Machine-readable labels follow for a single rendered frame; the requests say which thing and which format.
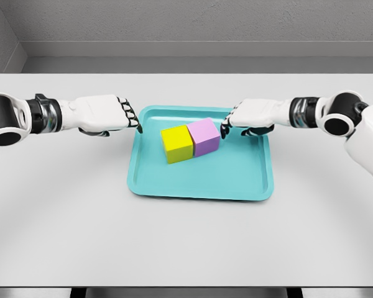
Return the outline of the pink cube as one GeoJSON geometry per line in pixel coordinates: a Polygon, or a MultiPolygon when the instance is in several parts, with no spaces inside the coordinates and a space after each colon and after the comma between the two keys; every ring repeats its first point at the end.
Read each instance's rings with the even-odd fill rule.
{"type": "Polygon", "coordinates": [[[194,157],[206,155],[219,148],[220,133],[211,118],[186,125],[194,144],[194,157]]]}

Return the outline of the yellow cube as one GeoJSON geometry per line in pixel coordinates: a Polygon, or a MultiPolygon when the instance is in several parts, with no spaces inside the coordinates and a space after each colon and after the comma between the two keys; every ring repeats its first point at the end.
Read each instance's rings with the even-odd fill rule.
{"type": "Polygon", "coordinates": [[[186,125],[164,129],[160,134],[168,164],[193,158],[193,141],[186,125]]]}

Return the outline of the teal plastic tray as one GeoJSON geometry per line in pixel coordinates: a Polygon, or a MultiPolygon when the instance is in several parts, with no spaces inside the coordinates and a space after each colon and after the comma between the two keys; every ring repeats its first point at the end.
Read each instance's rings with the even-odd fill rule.
{"type": "Polygon", "coordinates": [[[139,114],[127,185],[138,195],[263,201],[274,191],[272,160],[266,135],[243,137],[239,128],[219,142],[219,149],[174,164],[167,163],[160,132],[211,118],[216,126],[229,113],[222,107],[147,106],[139,114]]]}

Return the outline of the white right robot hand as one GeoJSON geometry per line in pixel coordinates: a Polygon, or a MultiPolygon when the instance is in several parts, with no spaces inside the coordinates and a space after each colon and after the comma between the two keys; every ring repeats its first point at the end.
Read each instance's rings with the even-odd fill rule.
{"type": "Polygon", "coordinates": [[[225,139],[230,128],[244,128],[242,136],[265,135],[272,132],[275,122],[272,109],[276,101],[270,99],[244,99],[225,117],[220,126],[221,138],[225,139]]]}

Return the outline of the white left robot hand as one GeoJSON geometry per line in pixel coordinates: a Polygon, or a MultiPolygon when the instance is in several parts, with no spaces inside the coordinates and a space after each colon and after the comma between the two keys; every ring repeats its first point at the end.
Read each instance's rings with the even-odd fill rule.
{"type": "Polygon", "coordinates": [[[142,125],[126,98],[115,95],[79,97],[75,104],[78,130],[83,134],[108,137],[111,131],[126,128],[143,133],[142,125]]]}

